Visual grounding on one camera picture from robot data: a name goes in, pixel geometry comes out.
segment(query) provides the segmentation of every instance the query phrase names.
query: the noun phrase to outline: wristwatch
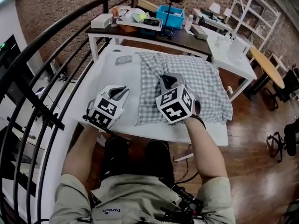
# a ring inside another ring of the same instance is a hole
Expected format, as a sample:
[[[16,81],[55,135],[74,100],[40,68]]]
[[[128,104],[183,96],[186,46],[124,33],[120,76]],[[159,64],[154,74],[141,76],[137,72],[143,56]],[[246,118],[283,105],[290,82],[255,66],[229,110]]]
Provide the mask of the wristwatch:
[[[202,121],[201,117],[199,117],[199,116],[196,115],[196,114],[192,114],[190,117],[191,117],[191,118],[198,119],[198,120],[202,123],[202,125],[204,126],[204,128],[206,129],[205,123]]]

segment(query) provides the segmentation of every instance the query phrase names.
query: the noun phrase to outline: black chair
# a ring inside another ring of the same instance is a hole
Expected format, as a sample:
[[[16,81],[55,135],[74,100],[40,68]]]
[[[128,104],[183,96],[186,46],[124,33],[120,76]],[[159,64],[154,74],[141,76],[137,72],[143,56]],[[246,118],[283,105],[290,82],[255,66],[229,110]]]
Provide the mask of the black chair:
[[[267,137],[267,140],[273,139],[278,145],[276,153],[271,156],[271,158],[274,158],[278,153],[280,153],[280,160],[277,161],[278,163],[282,161],[283,150],[286,150],[290,156],[295,156],[297,153],[296,145],[299,143],[299,140],[297,140],[296,134],[299,133],[299,118],[297,118],[294,123],[286,125],[284,133],[284,140],[280,136],[279,132],[275,132],[273,136],[270,135],[269,137]]]
[[[296,75],[299,75],[298,68],[295,68],[294,71],[289,70],[286,76],[283,78],[285,84],[284,89],[279,88],[275,83],[273,83],[273,88],[276,92],[275,94],[272,94],[268,88],[264,88],[264,90],[268,91],[273,101],[273,108],[270,109],[271,111],[279,108],[276,97],[278,97],[283,102],[287,102],[290,99],[290,94],[299,89],[299,81],[294,72],[296,73]]]

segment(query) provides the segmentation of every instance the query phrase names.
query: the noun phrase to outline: bottle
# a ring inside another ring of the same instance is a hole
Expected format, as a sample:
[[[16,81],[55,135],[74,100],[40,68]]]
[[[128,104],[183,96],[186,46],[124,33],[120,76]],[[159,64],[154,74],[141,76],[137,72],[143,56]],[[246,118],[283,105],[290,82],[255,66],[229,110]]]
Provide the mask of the bottle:
[[[113,14],[113,17],[112,17],[112,22],[111,22],[111,26],[112,27],[117,27],[117,18],[118,18],[118,9],[117,7],[114,7],[112,8],[112,14]]]
[[[188,20],[186,21],[186,23],[185,23],[185,27],[184,27],[184,29],[185,29],[186,31],[189,31],[189,30],[190,30],[191,25],[192,25],[192,22],[193,22],[193,15],[189,15],[189,18],[188,18]]]

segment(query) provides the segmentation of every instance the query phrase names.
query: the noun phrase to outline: white table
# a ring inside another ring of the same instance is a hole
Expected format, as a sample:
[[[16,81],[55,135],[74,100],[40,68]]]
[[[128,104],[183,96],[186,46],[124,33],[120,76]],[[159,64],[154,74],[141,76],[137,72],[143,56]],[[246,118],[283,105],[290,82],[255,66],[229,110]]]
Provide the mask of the white table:
[[[209,24],[209,25],[211,25],[213,27],[216,27],[217,28],[217,32],[219,32],[219,30],[227,30],[229,32],[231,32],[233,30],[228,24],[222,23],[217,18],[216,18],[216,20],[210,19],[208,15],[202,13],[198,9],[193,8],[192,14],[193,14],[193,16],[196,16],[196,20],[195,20],[196,24],[198,24],[199,19],[201,17],[204,17],[206,24]]]
[[[223,68],[245,78],[245,81],[243,81],[242,84],[229,96],[230,101],[233,101],[253,80],[256,80],[256,74],[245,55],[241,56],[237,62],[232,61],[227,56],[231,42],[228,44],[224,40],[220,47],[215,46],[217,37],[222,36],[224,38],[223,35],[204,27],[201,28],[208,35],[207,42],[212,52],[212,64],[216,68]]]
[[[71,118],[83,121],[82,116],[86,114],[88,102],[96,97],[99,90],[109,84],[122,84],[129,88],[130,95],[124,106],[125,112],[111,127],[112,131],[149,139],[190,143],[190,138],[184,124],[170,126],[161,122],[135,126],[138,116],[139,97],[141,95],[140,61],[118,66],[115,66],[113,62],[105,62],[106,54],[111,58],[114,57],[114,59],[117,57],[116,52],[110,53],[114,49],[120,49],[126,54],[142,51],[153,52],[147,49],[108,45],[79,86],[71,102],[71,104],[76,105],[70,105],[69,107],[69,109],[73,109]],[[206,128],[218,146],[228,145],[226,125],[206,123]]]

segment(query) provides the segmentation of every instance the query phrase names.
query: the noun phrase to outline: cup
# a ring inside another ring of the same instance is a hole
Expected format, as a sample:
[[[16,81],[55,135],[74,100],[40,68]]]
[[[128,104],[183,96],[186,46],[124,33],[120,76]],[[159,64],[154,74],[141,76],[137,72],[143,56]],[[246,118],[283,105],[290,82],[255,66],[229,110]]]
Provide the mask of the cup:
[[[215,41],[215,46],[216,47],[220,47],[220,45],[222,44],[224,38],[222,36],[218,36],[216,41]]]

